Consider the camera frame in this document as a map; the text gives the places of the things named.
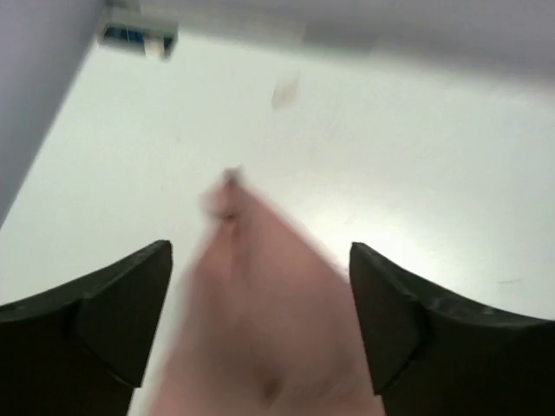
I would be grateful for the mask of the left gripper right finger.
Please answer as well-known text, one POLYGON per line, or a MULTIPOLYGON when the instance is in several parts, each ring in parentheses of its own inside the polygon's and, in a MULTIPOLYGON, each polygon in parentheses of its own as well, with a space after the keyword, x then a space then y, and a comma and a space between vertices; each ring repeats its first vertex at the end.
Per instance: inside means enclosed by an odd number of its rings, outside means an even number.
POLYGON ((460 296, 362 243, 349 280, 386 414, 553 414, 552 321, 460 296))

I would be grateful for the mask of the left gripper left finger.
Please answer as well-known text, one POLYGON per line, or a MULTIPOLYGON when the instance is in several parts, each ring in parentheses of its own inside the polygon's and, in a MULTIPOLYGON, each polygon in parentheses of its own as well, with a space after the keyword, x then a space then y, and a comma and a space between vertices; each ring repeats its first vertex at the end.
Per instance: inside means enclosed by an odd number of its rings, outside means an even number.
POLYGON ((1 413, 125 415, 147 369, 173 270, 158 240, 1 307, 1 413))

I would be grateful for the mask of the pink t shirt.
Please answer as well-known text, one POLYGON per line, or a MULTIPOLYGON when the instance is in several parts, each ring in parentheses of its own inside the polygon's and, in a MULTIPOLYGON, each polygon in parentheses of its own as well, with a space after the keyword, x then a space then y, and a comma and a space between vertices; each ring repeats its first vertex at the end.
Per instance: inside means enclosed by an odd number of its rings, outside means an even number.
POLYGON ((153 415, 381 415, 346 280, 225 172, 153 415))

